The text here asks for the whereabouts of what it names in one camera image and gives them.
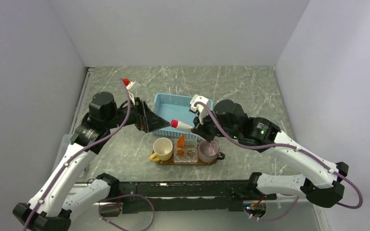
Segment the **purple mug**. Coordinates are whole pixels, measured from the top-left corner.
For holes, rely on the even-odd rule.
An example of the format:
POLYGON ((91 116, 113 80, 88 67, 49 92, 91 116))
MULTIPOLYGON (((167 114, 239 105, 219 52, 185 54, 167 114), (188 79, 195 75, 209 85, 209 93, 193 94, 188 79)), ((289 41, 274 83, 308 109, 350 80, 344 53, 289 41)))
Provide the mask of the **purple mug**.
POLYGON ((198 145, 198 158, 203 163, 210 164, 217 160, 224 160, 225 154, 220 152, 220 146, 217 141, 202 140, 198 145))

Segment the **white toothpaste tube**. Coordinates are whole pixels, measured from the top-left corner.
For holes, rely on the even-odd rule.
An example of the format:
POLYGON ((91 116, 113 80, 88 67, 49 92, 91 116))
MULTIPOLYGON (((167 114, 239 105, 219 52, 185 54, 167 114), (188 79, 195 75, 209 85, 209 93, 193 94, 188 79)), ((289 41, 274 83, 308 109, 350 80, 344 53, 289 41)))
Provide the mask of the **white toothpaste tube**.
POLYGON ((175 120, 175 119, 173 119, 171 121, 170 126, 172 128, 175 128, 177 130, 180 130, 180 131, 183 131, 183 132, 187 132, 187 133, 191 133, 191 130, 193 128, 189 124, 187 124, 185 122, 182 122, 182 121, 179 121, 179 120, 175 120))

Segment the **yellow mug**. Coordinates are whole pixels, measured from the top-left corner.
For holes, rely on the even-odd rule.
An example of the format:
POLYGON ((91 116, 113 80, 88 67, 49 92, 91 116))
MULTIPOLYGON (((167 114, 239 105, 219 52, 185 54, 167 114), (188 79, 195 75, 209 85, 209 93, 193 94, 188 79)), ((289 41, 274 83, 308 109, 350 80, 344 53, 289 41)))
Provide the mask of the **yellow mug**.
POLYGON ((149 161, 167 161, 173 153, 173 143, 168 138, 158 138, 153 143, 153 153, 149 157, 149 161))

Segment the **orange toothpaste tube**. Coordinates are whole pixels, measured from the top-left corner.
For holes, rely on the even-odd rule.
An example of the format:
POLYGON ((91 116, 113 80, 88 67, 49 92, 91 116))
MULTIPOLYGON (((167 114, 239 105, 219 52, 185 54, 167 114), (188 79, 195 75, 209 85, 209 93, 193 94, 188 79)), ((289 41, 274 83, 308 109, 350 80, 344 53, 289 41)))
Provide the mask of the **orange toothpaste tube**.
POLYGON ((185 151, 184 151, 184 144, 185 144, 185 134, 183 134, 177 140, 177 154, 178 155, 183 155, 185 153, 185 151))

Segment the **clear glass holder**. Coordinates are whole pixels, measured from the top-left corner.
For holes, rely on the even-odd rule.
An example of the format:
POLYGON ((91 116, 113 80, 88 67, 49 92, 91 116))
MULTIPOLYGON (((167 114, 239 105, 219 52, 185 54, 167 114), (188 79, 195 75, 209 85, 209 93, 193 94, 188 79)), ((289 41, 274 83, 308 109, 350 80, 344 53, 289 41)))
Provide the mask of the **clear glass holder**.
POLYGON ((198 162, 198 140, 185 138, 183 155, 177 154, 177 140, 174 139, 173 162, 179 164, 193 164, 198 162))

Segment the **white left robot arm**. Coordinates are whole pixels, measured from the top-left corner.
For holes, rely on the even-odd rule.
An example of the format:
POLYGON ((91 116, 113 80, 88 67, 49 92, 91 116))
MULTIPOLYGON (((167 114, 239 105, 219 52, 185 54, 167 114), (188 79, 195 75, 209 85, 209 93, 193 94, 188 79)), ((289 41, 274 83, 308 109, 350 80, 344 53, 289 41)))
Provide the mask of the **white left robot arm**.
POLYGON ((92 204, 102 200, 115 201, 121 195, 119 180, 107 173, 98 175, 75 195, 70 196, 69 192, 106 142, 129 125, 149 133, 166 128, 170 123, 137 97, 118 106, 112 93, 95 94, 89 112, 76 128, 54 172, 27 203, 18 203, 13 209, 13 215, 23 224, 24 230, 66 231, 71 222, 92 204))

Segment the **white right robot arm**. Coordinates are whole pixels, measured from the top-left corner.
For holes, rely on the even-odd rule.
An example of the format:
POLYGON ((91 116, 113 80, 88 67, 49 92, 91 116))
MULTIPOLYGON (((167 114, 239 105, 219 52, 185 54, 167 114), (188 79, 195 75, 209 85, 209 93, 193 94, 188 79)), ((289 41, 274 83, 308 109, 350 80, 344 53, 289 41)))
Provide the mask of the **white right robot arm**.
POLYGON ((344 162, 333 163, 311 153, 290 138, 279 126, 262 117, 249 117, 241 105, 231 100, 217 103, 213 110, 199 98, 190 104, 197 114, 192 133, 208 142, 226 137, 233 144, 279 158, 298 174, 275 176, 253 172, 246 193, 252 200, 268 194, 305 197, 324 208, 338 205, 344 196, 342 178, 348 173, 344 162))

